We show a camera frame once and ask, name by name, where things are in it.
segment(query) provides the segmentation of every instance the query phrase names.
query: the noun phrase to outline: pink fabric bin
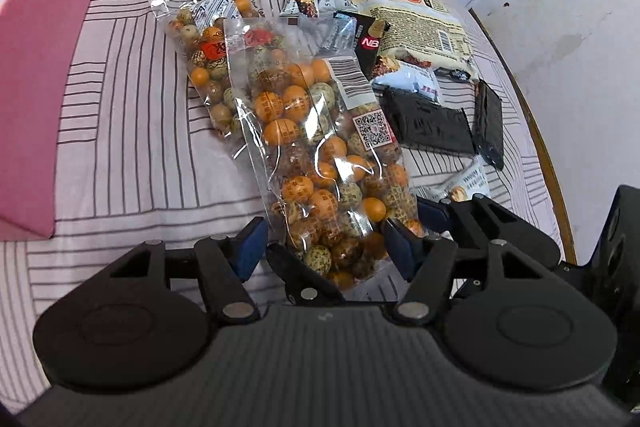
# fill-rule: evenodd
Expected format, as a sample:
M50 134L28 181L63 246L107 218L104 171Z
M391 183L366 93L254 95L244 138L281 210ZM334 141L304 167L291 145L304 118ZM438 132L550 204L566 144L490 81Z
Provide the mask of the pink fabric bin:
M0 241L50 237L58 121L90 0L0 0Z

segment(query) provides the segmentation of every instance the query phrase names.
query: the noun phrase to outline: black packet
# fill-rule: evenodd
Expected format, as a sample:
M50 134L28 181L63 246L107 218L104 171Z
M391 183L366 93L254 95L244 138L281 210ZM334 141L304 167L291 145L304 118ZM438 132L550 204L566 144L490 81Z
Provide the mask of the black packet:
M376 56L380 48L382 36L391 28L388 22L359 13L337 11L334 19L354 19L356 22L356 37L353 41L353 49L360 69L367 80L371 80L371 71L376 64Z
M482 157L501 171L504 167L502 100L484 80L476 85L473 140Z
M442 107L420 94L390 87L383 91L382 102L391 129L405 147L476 154L464 110Z

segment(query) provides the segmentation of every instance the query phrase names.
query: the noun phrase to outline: transparent plastic bag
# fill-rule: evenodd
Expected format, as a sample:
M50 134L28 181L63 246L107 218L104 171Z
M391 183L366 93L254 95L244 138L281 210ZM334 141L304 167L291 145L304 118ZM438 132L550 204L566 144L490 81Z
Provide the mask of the transparent plastic bag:
M353 20L225 22L230 79L277 237L341 290L386 258L380 222L417 235L396 142L353 53Z
M231 92L224 21L262 17L258 0L149 0L159 25L182 52L191 80L230 153L244 147Z

